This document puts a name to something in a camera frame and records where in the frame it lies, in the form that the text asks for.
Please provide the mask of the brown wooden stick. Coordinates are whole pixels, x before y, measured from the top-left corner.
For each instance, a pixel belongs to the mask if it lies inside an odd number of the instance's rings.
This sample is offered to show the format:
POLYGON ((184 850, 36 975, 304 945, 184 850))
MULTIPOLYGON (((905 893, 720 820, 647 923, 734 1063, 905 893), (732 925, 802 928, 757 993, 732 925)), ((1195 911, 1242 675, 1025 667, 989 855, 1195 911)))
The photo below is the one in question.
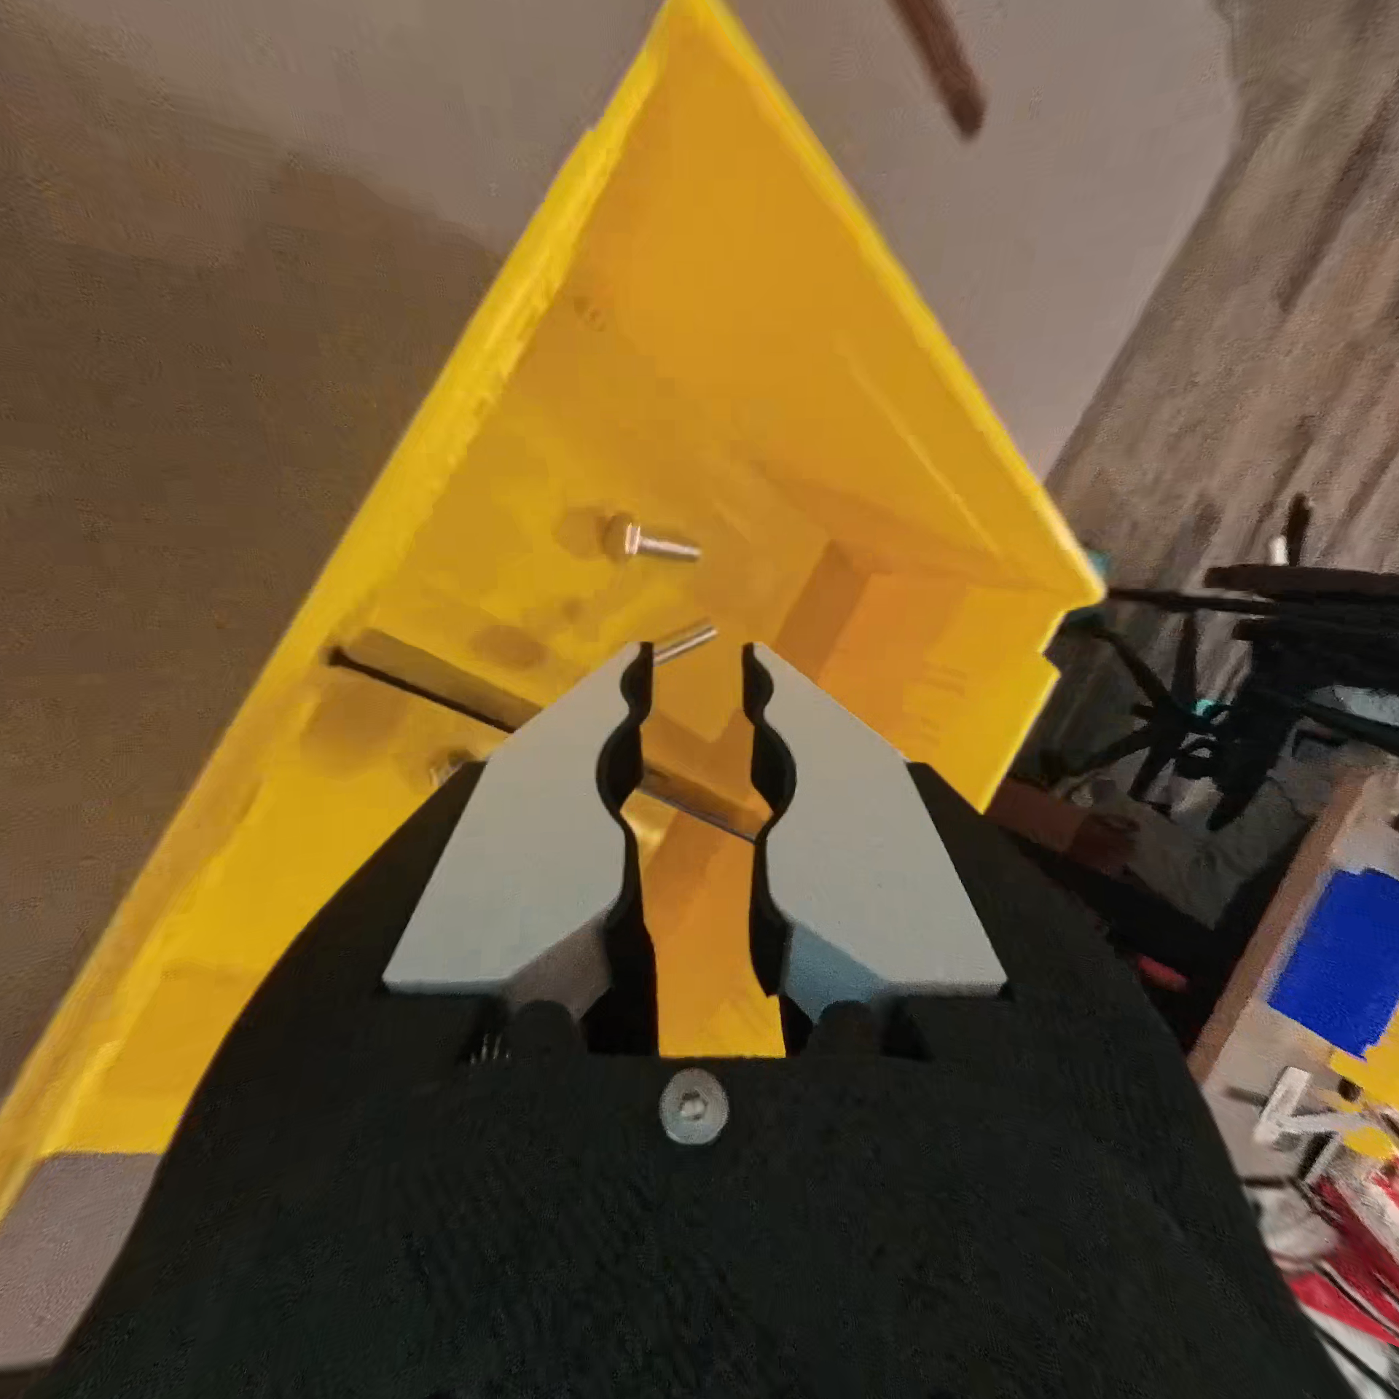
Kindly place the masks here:
POLYGON ((985 89, 942 2, 890 2, 954 132, 974 140, 985 124, 985 89))

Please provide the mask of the blue plastic bin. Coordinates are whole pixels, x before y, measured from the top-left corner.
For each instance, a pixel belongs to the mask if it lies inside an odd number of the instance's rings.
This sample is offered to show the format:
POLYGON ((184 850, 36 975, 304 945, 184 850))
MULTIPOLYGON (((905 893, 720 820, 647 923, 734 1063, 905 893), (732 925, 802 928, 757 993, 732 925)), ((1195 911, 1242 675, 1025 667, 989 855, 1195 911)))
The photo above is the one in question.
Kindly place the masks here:
POLYGON ((1325 883, 1267 1003, 1347 1056, 1380 1043, 1397 1005, 1397 881, 1365 868, 1325 883))

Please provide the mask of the black office chair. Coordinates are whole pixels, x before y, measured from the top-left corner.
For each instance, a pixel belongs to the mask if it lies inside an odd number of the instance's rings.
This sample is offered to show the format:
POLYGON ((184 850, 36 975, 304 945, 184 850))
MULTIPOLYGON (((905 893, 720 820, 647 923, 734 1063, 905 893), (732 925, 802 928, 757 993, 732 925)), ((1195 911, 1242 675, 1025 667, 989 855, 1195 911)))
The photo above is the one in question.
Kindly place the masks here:
POLYGON ((1232 826, 1253 803, 1280 758, 1302 740, 1343 743, 1395 758, 1395 720, 1372 720, 1320 692, 1397 695, 1397 585, 1387 572, 1305 565, 1313 505, 1287 503, 1268 563, 1205 572, 1202 590, 1108 587, 1102 603, 1080 608, 1060 627, 1108 648, 1130 678, 1133 728, 1080 758, 1045 750, 1037 762, 1049 783, 1080 782, 1128 758, 1140 763, 1128 798, 1143 802, 1165 773, 1207 782, 1215 792, 1205 828, 1232 826), (1168 678, 1160 678, 1107 622, 1107 605, 1148 607, 1178 618, 1168 678), (1233 620, 1232 638, 1247 648, 1242 678, 1220 698, 1198 683, 1200 620, 1233 620))

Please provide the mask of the yellow plastic bin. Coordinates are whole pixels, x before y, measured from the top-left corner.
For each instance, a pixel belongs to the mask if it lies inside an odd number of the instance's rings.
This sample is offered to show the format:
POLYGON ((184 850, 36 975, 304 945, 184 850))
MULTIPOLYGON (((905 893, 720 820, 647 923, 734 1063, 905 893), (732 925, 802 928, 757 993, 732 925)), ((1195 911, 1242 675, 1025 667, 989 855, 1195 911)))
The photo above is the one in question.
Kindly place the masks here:
POLYGON ((649 773, 759 818, 760 642, 982 812, 1102 585, 722 4, 665 4, 3 1106, 3 1211, 54 1158, 162 1153, 294 935, 432 790, 630 642, 649 773), (617 563, 622 513, 700 547, 617 563))

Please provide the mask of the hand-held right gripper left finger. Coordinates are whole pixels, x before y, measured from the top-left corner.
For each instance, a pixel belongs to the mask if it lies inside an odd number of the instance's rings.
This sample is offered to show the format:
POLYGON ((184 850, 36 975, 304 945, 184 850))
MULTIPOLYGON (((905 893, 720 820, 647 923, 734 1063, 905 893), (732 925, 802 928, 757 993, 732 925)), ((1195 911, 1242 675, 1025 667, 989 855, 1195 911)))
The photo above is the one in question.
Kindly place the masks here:
POLYGON ((382 970, 386 991, 600 998, 632 896, 620 807, 640 780, 652 647, 622 647, 484 762, 382 970))

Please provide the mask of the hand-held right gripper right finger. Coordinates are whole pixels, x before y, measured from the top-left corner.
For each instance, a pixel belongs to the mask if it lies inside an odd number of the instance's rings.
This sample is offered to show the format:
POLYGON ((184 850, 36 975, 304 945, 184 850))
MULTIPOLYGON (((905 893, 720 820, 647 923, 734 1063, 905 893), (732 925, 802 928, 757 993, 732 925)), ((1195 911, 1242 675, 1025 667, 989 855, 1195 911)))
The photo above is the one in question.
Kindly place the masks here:
POLYGON ((1002 961, 909 763, 762 643, 740 655, 754 840, 747 945, 787 1003, 990 998, 1002 961))

